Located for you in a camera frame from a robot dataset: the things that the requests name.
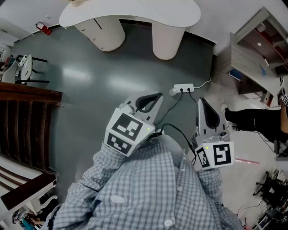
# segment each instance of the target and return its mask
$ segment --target person's arm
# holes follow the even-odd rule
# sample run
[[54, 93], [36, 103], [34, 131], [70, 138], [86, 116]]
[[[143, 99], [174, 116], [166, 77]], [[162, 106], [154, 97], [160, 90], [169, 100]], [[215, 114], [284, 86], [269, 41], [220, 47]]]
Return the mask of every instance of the person's arm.
[[241, 230], [242, 224], [237, 215], [223, 205], [222, 190], [220, 189], [222, 184], [220, 170], [218, 168], [201, 170], [197, 174], [206, 196], [212, 199], [216, 206], [222, 229]]
[[281, 100], [280, 101], [281, 105], [281, 131], [284, 133], [288, 133], [288, 117], [287, 117], [287, 112], [286, 112], [286, 106], [284, 105], [284, 102]]
[[57, 212], [53, 229], [73, 229], [85, 221], [95, 209], [96, 195], [125, 158], [102, 143], [101, 151], [93, 156], [93, 167], [83, 174], [82, 180], [73, 183], [68, 189], [66, 201]]

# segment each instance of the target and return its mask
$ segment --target red fire extinguisher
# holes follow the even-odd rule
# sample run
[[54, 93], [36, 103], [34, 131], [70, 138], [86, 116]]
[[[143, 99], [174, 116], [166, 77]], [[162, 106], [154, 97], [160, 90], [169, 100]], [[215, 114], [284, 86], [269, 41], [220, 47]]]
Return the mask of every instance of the red fire extinguisher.
[[50, 30], [47, 26], [45, 26], [45, 25], [44, 25], [43, 23], [41, 23], [41, 22], [37, 22], [37, 23], [35, 24], [35, 26], [36, 26], [37, 29], [41, 30], [43, 33], [45, 33], [45, 34], [47, 34], [47, 35], [51, 34], [51, 32], [52, 32], [52, 30]]

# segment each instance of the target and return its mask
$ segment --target power strip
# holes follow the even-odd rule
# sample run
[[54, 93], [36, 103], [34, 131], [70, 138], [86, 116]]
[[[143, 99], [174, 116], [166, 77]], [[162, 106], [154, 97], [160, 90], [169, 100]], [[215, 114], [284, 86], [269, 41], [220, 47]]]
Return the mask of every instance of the power strip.
[[193, 84], [175, 84], [174, 88], [177, 90], [177, 93], [180, 93], [181, 89], [183, 89], [183, 93], [188, 93], [188, 89], [190, 89], [190, 92], [194, 92]]

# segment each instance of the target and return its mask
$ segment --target white wall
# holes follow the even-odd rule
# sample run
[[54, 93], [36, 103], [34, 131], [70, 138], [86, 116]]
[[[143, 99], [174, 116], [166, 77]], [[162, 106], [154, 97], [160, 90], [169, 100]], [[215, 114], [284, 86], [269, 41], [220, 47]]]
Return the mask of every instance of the white wall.
[[[216, 44], [218, 54], [230, 42], [229, 33], [238, 31], [262, 6], [265, 6], [288, 31], [288, 8], [281, 0], [195, 0], [201, 18], [188, 32], [209, 39]], [[48, 26], [58, 24], [67, 0], [6, 0], [0, 6], [2, 18], [33, 33], [38, 21]]]

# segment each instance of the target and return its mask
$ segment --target plaid shirt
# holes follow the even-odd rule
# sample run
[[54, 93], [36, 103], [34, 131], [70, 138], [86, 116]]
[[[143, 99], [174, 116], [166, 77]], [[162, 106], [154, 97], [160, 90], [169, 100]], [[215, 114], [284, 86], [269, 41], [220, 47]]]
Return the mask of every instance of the plaid shirt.
[[93, 160], [69, 188], [53, 229], [242, 229], [222, 204], [220, 171], [195, 172], [183, 156], [175, 178], [171, 153], [157, 139], [128, 158], [102, 144]]

